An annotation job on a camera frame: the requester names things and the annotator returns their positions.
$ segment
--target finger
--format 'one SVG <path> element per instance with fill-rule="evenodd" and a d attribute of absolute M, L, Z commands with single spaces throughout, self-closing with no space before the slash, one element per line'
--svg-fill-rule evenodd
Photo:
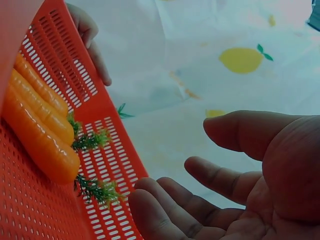
<path fill-rule="evenodd" d="M 92 40 L 98 34 L 98 29 L 90 28 L 82 34 L 82 41 L 87 49 L 91 47 Z"/>
<path fill-rule="evenodd" d="M 91 46 L 92 39 L 98 34 L 98 26 L 92 17 L 81 8 L 67 3 L 73 22 L 82 36 L 86 48 Z"/>
<path fill-rule="evenodd" d="M 146 240 L 189 240 L 169 219 L 149 192 L 137 189 L 129 195 L 129 206 L 136 227 Z"/>
<path fill-rule="evenodd" d="M 91 46 L 88 49 L 88 53 L 90 55 L 90 58 L 92 59 L 92 62 L 96 68 L 96 71 L 98 72 L 98 75 L 102 79 L 103 84 L 106 86 L 110 86 L 112 83 L 112 80 L 109 76 L 108 69 L 105 65 L 105 61 L 95 41 L 92 41 Z"/>
<path fill-rule="evenodd" d="M 249 193 L 262 177 L 262 172 L 239 173 L 199 157 L 190 157 L 184 167 L 205 187 L 242 205 L 246 205 Z"/>
<path fill-rule="evenodd" d="M 143 178 L 134 187 L 151 193 L 162 206 L 172 223 L 189 238 L 194 238 L 201 231 L 203 226 L 180 207 L 155 180 Z"/>
<path fill-rule="evenodd" d="M 301 116 L 262 111 L 235 111 L 224 116 L 208 118 L 203 127 L 218 146 L 245 152 L 262 161 L 269 143 L 287 125 Z"/>
<path fill-rule="evenodd" d="M 220 228 L 226 231 L 230 224 L 238 220 L 244 212 L 242 209 L 220 209 L 202 197 L 193 195 L 171 178 L 163 177 L 157 182 L 179 206 L 203 226 Z"/>

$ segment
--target child's finger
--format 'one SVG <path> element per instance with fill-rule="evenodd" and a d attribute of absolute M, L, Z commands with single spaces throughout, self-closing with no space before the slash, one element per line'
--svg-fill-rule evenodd
<path fill-rule="evenodd" d="M 88 52 L 100 78 L 102 79 L 103 84 L 106 86 L 110 86 L 112 80 L 109 76 L 108 69 L 105 65 L 105 61 L 95 41 L 92 41 L 91 46 L 88 49 Z"/>

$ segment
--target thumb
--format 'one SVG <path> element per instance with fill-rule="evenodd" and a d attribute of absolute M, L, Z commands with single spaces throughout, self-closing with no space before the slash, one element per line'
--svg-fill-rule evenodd
<path fill-rule="evenodd" d="M 262 170 L 279 216 L 320 222 L 320 116 L 301 117 L 280 131 Z"/>

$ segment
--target tablecloth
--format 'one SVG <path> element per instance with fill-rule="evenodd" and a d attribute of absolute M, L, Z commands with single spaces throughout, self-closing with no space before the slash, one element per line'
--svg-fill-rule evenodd
<path fill-rule="evenodd" d="M 311 1 L 68 0 L 96 21 L 108 92 L 149 175 L 238 207 L 184 170 L 189 156 L 246 172 L 261 163 L 217 147 L 206 117 L 235 110 L 320 112 L 320 34 Z"/>

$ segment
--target orange basket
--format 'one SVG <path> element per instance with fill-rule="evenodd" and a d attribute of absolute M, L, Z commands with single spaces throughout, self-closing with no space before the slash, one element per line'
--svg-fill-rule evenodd
<path fill-rule="evenodd" d="M 83 131 L 107 128 L 112 142 L 80 153 L 80 172 L 116 181 L 128 195 L 146 177 L 141 163 L 63 0 L 45 0 L 20 48 L 45 82 L 82 122 Z M 2 120 L 0 127 L 1 240 L 139 240 L 127 201 L 109 209 L 85 204 L 73 185 L 50 182 Z"/>

